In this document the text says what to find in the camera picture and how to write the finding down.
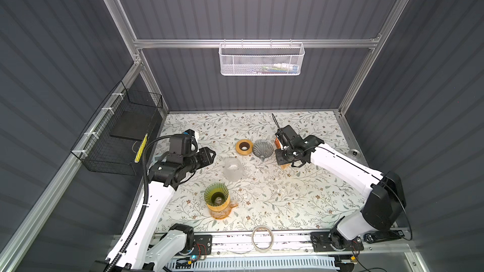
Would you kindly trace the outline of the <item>grey glass dripper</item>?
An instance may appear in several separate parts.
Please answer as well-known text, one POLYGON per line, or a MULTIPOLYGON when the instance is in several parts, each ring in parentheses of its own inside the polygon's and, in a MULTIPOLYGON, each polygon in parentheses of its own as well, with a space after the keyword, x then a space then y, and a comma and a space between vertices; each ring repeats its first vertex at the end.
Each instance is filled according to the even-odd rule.
POLYGON ((261 161, 265 161, 273 155, 274 147, 269 141, 258 140, 253 144, 252 153, 261 161))

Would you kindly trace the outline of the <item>green glass dripper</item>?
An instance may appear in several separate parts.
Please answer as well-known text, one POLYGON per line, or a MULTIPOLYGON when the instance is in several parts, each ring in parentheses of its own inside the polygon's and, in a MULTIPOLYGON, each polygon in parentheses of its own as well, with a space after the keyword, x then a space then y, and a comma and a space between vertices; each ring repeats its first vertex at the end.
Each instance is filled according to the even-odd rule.
POLYGON ((219 207, 229 200, 229 190, 224 183, 213 183, 205 189, 204 200, 207 205, 219 207))

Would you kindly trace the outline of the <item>orange glass carafe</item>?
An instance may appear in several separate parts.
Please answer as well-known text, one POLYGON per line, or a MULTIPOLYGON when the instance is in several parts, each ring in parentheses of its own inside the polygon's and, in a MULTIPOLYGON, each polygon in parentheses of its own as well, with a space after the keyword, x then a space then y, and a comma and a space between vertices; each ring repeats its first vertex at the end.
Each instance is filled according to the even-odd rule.
POLYGON ((223 220, 229 217, 234 208, 238 207, 238 203, 231 201, 229 207, 222 212, 212 212, 209 210, 210 216, 216 220, 223 220))

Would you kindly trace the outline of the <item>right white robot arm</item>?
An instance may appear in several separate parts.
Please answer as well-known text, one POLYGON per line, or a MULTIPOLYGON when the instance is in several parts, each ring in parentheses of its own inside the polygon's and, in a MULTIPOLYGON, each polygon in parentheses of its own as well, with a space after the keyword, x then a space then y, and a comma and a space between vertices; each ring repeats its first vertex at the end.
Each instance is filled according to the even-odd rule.
POLYGON ((404 211, 407 203, 397 174, 384 174, 366 167, 314 135, 302 138, 289 125, 277 129, 276 139, 280 143, 275 150, 279 165, 296 167, 297 161, 301 162, 300 166, 314 164, 330 171, 363 196, 363 208, 341 218, 330 230, 329 239, 336 250, 347 248, 354 239, 368 232, 389 231, 404 211))

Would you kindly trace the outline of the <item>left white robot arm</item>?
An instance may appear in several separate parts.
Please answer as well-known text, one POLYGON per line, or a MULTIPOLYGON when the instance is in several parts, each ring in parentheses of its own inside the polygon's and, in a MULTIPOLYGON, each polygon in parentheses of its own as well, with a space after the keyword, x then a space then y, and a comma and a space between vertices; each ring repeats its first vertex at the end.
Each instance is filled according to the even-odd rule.
POLYGON ((161 137, 144 141, 137 154, 142 167, 143 195, 120 239, 103 261, 96 261, 91 271, 167 271, 167 264, 178 253, 194 247, 194 229, 174 224, 155 245, 155 234, 166 206, 180 185, 189 180, 198 169, 210 166, 216 152, 199 147, 199 134, 194 130, 167 136, 169 150, 150 164, 146 155, 161 137))

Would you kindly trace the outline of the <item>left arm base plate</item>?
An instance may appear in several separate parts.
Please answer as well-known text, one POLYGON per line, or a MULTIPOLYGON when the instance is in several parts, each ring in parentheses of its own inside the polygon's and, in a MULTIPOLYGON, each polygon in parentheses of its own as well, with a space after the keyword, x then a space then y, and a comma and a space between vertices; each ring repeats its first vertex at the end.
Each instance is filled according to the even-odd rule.
POLYGON ((201 255, 208 256, 212 253, 213 236, 209 234, 195 234, 191 248, 179 252, 178 256, 201 255))

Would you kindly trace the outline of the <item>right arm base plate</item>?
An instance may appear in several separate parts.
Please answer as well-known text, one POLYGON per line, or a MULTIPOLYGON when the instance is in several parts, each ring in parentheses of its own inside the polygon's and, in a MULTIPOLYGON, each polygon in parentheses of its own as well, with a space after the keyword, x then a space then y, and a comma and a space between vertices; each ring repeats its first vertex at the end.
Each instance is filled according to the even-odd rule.
POLYGON ((310 233, 310 242, 315 252, 330 251, 363 251, 364 246, 360 237, 348 241, 340 234, 330 231, 316 231, 310 233))

